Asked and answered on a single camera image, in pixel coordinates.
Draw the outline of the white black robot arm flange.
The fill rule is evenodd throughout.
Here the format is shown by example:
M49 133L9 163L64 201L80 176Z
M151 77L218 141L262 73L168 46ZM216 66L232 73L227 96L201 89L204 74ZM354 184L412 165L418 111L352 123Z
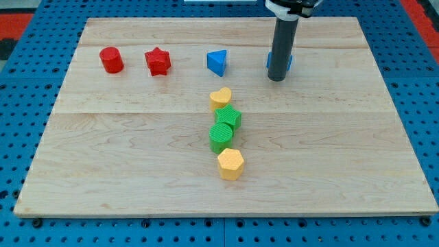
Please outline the white black robot arm flange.
M282 21L297 21L309 18L324 0L265 0L265 7Z

